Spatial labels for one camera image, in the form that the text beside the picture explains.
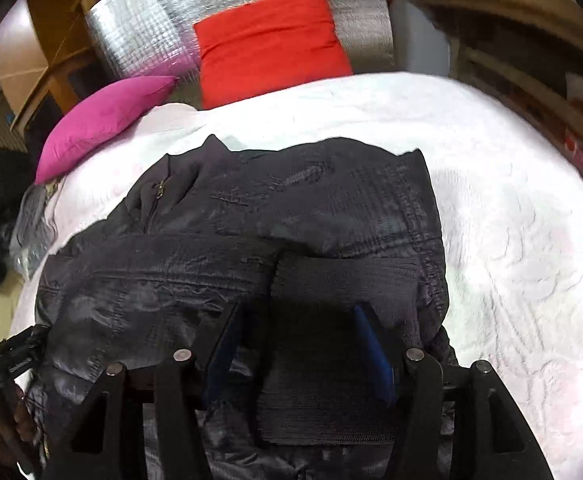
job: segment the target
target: magenta cushion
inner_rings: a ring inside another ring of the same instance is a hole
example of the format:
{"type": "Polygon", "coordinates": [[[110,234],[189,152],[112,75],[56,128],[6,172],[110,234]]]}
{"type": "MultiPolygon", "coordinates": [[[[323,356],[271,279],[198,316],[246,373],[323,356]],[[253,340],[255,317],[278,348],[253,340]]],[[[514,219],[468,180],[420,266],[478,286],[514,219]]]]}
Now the magenta cushion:
{"type": "Polygon", "coordinates": [[[161,105],[176,86],[172,76],[140,76],[101,88],[63,117],[45,141],[35,184],[71,171],[86,155],[161,105]]]}

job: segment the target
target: silver bolt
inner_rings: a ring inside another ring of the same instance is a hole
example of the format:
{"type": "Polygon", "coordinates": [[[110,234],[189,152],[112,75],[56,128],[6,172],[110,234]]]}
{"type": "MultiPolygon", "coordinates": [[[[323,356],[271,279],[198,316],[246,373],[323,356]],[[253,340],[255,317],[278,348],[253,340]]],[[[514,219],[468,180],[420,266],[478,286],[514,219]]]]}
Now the silver bolt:
{"type": "Polygon", "coordinates": [[[476,361],[476,368],[478,368],[478,371],[482,374],[488,374],[494,369],[489,361],[484,360],[476,361]]]}
{"type": "Polygon", "coordinates": [[[118,375],[120,372],[122,372],[123,368],[124,366],[121,363],[111,363],[105,371],[107,372],[107,375],[113,377],[114,375],[118,375]]]}
{"type": "Polygon", "coordinates": [[[410,348],[407,350],[407,358],[410,361],[422,361],[425,358],[425,352],[420,348],[410,348]]]}
{"type": "Polygon", "coordinates": [[[191,358],[192,352],[187,348],[181,348],[180,350],[176,350],[174,352],[174,361],[178,361],[179,363],[189,361],[191,358]]]}

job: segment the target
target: bed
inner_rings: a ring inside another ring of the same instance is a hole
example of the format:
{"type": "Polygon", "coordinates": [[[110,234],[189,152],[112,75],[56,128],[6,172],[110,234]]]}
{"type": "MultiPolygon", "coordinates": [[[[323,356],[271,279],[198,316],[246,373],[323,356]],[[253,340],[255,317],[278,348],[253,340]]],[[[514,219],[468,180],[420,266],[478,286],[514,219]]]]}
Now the bed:
{"type": "MultiPolygon", "coordinates": [[[[350,137],[393,153],[420,148],[436,193],[460,364],[490,360],[557,480],[583,479],[583,181],[499,102],[409,73],[324,80],[210,111],[156,107],[60,184],[50,252],[102,219],[165,152],[215,134],[231,150],[350,137]]],[[[12,333],[34,323],[41,269],[12,333]]]]}

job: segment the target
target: silver foil sheet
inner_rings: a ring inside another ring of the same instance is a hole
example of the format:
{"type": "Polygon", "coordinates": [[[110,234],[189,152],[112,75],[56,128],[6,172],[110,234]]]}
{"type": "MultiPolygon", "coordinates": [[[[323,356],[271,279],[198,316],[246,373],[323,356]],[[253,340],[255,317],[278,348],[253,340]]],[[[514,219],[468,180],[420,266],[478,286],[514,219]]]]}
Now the silver foil sheet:
{"type": "MultiPolygon", "coordinates": [[[[92,37],[114,73],[198,78],[193,25],[254,0],[101,0],[88,13],[92,37]]],[[[329,0],[338,38],[354,72],[394,68],[386,0],[329,0]]]]}

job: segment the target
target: gold zipper pull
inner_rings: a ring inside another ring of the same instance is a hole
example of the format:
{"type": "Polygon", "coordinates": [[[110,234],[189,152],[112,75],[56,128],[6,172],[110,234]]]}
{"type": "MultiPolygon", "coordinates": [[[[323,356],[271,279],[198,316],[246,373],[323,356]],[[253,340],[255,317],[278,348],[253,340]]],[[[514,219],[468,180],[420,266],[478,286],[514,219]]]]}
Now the gold zipper pull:
{"type": "Polygon", "coordinates": [[[160,197],[162,197],[164,192],[165,192],[165,181],[161,180],[160,183],[158,184],[158,193],[156,193],[156,200],[158,200],[160,197]]]}

